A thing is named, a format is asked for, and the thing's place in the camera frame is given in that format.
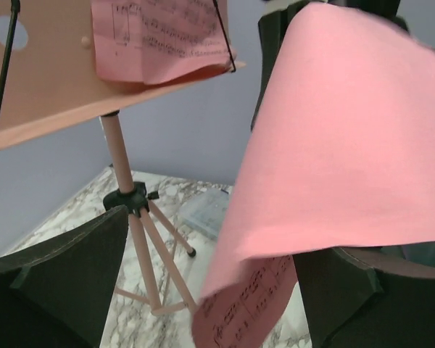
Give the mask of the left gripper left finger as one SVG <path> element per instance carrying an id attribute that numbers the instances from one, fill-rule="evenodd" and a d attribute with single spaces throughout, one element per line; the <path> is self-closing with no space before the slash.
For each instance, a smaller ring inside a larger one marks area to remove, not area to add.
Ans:
<path id="1" fill-rule="evenodd" d="M 127 234 L 119 206 L 0 257 L 0 347 L 99 347 Z"/>

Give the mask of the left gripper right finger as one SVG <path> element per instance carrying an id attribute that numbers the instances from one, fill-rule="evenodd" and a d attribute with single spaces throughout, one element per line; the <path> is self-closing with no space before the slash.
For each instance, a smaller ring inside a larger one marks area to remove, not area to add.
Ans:
<path id="1" fill-rule="evenodd" d="M 314 347 L 435 347 L 435 268 L 376 247 L 293 259 Z"/>

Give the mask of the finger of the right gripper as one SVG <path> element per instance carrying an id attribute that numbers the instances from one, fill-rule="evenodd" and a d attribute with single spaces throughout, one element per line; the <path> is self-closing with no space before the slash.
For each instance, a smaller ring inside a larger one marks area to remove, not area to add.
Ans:
<path id="1" fill-rule="evenodd" d="M 286 7 L 285 9 L 279 9 L 269 14 L 265 14 L 258 21 L 260 47 L 262 52 L 262 72 L 260 93 L 254 109 L 254 115 L 250 126 L 251 130 L 253 130 L 256 123 L 260 105 L 289 23 L 300 9 L 301 7 Z"/>

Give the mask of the pink sheet music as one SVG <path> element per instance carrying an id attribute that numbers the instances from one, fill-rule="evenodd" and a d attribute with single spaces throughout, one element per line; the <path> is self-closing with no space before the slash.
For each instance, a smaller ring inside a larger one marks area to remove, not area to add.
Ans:
<path id="1" fill-rule="evenodd" d="M 236 70 L 226 1 L 92 1 L 96 74 L 157 85 L 205 67 Z"/>

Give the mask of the pink sheet music pages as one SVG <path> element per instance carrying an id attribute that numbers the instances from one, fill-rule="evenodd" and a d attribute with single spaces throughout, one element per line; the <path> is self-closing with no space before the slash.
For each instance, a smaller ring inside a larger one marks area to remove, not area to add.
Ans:
<path id="1" fill-rule="evenodd" d="M 268 81 L 191 332 L 260 347 L 299 286 L 293 256 L 435 242 L 435 51 L 314 1 Z"/>

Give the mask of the pink music stand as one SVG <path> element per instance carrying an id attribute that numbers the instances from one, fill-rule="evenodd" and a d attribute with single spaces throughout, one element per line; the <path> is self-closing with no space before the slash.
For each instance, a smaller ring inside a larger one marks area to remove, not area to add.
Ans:
<path id="1" fill-rule="evenodd" d="M 2 33 L 11 8 L 0 1 Z M 155 86 L 108 83 L 95 72 L 89 1 L 22 1 L 18 20 L 27 39 L 0 40 L 0 255 L 108 163 L 100 115 L 231 77 L 216 65 Z"/>

